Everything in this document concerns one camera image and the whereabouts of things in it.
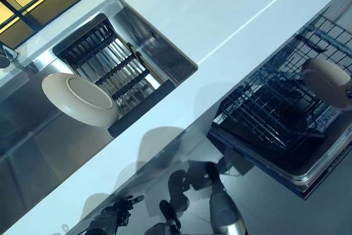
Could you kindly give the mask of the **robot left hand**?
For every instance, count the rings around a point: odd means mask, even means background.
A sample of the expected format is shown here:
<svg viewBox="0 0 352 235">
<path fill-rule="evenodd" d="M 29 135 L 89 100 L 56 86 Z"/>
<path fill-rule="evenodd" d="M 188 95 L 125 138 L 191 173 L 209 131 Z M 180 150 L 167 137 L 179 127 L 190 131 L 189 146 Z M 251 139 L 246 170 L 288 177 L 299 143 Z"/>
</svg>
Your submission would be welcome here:
<svg viewBox="0 0 352 235">
<path fill-rule="evenodd" d="M 101 213 L 114 219 L 117 227 L 126 226 L 131 216 L 130 210 L 133 209 L 135 204 L 142 202 L 144 198 L 144 195 L 136 197 L 132 195 L 125 196 L 117 200 L 113 205 L 104 208 Z"/>
</svg>

